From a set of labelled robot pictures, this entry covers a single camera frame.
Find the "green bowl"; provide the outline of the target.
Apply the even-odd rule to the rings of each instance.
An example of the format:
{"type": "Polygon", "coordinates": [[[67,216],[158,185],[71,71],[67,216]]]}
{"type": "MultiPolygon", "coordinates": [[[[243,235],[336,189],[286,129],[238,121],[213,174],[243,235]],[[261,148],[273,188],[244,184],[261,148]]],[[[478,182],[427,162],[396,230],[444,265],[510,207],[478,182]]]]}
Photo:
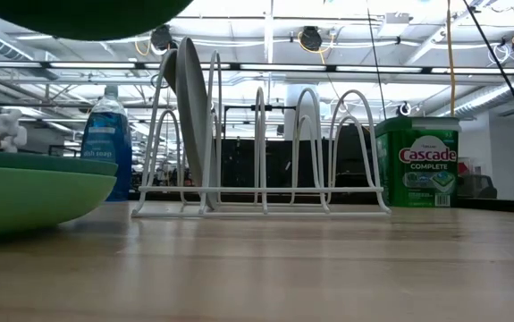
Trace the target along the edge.
{"type": "Polygon", "coordinates": [[[0,167],[0,235],[85,216],[105,201],[115,182],[102,174],[0,167]]]}

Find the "blue dish soap bottle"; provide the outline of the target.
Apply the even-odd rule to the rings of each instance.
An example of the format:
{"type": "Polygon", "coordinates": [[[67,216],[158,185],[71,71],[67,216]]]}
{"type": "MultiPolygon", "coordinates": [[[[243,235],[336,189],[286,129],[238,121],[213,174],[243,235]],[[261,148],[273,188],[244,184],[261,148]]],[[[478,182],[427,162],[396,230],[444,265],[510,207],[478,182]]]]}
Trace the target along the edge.
{"type": "Polygon", "coordinates": [[[90,110],[81,158],[117,164],[116,183],[107,201],[126,201],[131,187],[131,129],[127,112],[118,98],[118,87],[107,85],[90,110]]]}

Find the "black aluminium table frame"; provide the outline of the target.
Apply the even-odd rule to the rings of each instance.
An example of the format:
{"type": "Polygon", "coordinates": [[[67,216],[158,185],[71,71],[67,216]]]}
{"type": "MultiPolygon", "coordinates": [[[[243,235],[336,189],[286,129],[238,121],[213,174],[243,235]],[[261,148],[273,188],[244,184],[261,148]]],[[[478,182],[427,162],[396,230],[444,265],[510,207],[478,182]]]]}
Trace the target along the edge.
{"type": "MultiPolygon", "coordinates": [[[[185,193],[187,201],[200,201],[197,193],[185,193]]],[[[139,200],[138,192],[129,193],[130,201],[139,200]]],[[[287,194],[269,194],[267,200],[269,203],[288,203],[290,195],[287,194]]],[[[223,193],[221,197],[223,202],[239,202],[239,203],[252,203],[254,196],[247,193],[223,193]]],[[[146,196],[147,201],[181,201],[178,192],[148,192],[146,196]]],[[[295,203],[303,204],[319,204],[320,198],[318,195],[297,195],[295,203]]],[[[373,193],[336,193],[333,194],[331,205],[377,205],[376,196],[373,193]]],[[[480,209],[489,211],[501,211],[514,213],[514,200],[506,199],[472,199],[472,198],[457,198],[455,201],[456,208],[469,208],[480,209]]]]}

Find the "dark green plate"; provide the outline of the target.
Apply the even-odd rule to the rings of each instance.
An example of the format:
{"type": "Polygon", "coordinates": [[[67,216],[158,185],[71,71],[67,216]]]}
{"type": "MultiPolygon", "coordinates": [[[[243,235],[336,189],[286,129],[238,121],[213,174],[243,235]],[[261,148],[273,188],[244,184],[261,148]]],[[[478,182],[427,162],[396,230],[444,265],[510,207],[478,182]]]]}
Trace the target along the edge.
{"type": "Polygon", "coordinates": [[[73,157],[0,152],[0,167],[115,176],[118,165],[73,157]]]}
{"type": "Polygon", "coordinates": [[[84,41],[127,38],[162,25],[193,0],[0,0],[0,19],[84,41]]]}

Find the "grey plate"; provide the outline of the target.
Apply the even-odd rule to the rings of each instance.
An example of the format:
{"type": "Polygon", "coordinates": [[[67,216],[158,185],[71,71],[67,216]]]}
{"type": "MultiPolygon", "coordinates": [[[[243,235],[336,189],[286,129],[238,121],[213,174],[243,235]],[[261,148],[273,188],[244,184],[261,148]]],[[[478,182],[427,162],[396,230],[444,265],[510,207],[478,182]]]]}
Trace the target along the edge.
{"type": "Polygon", "coordinates": [[[219,182],[212,101],[191,38],[166,54],[164,78],[177,97],[181,135],[193,184],[204,190],[219,182]]]}

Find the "green Cascade detergent tub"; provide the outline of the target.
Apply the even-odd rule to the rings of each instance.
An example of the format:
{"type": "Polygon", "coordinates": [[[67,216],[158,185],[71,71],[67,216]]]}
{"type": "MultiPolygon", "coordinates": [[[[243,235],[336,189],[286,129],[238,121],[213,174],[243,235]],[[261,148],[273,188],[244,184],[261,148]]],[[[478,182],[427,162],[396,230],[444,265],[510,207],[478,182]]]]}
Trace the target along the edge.
{"type": "Polygon", "coordinates": [[[450,208],[458,188],[459,119],[394,117],[375,127],[388,207],[450,208]]]}

